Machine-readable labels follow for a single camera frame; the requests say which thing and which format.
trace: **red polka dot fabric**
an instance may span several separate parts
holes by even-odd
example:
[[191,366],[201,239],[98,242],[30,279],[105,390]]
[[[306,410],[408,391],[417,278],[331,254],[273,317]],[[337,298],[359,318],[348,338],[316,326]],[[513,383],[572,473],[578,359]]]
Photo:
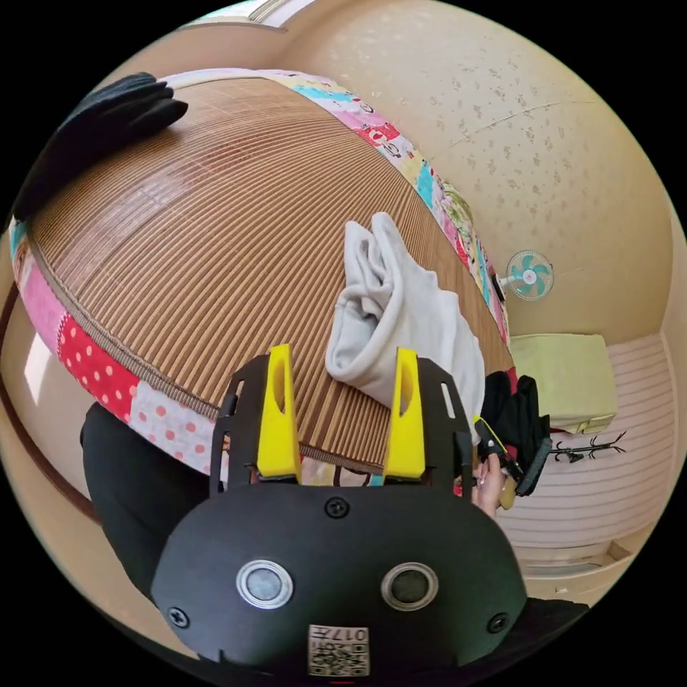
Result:
[[57,356],[103,407],[123,422],[129,422],[137,377],[99,348],[70,315],[62,321]]

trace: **screw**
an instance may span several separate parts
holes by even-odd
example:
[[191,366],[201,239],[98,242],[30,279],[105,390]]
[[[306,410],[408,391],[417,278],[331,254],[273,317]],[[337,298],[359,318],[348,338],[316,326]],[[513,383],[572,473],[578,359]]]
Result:
[[349,505],[341,497],[335,496],[324,505],[324,512],[329,517],[346,517],[349,513]]
[[167,616],[171,623],[176,625],[180,630],[185,630],[191,624],[188,616],[180,608],[173,607],[169,609]]
[[488,623],[487,632],[492,635],[502,632],[508,627],[508,614],[507,613],[497,613]]

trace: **human hand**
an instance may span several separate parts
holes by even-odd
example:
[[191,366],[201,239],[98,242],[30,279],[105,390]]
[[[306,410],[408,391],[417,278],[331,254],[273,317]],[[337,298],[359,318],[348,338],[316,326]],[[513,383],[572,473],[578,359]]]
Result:
[[499,496],[506,482],[506,476],[501,472],[499,457],[491,453],[485,462],[479,463],[473,474],[477,486],[472,488],[472,503],[489,517],[495,518]]

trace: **striped wall panel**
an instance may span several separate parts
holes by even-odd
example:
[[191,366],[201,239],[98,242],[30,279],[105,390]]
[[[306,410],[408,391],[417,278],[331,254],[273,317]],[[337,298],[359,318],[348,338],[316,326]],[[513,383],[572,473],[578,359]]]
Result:
[[[660,335],[608,349],[618,390],[618,415],[597,443],[621,439],[626,453],[599,452],[570,464],[549,457],[532,496],[500,511],[514,546],[578,547],[610,542],[657,520],[668,499],[675,442],[675,407],[668,357]],[[586,446],[590,435],[566,437]]]

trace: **wall fan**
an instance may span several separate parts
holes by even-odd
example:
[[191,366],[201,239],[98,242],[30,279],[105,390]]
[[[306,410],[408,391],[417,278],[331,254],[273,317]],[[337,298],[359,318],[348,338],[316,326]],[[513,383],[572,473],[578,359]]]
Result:
[[507,286],[524,301],[538,301],[553,287],[553,265],[536,250],[521,250],[510,258],[506,276],[499,279],[501,292]]

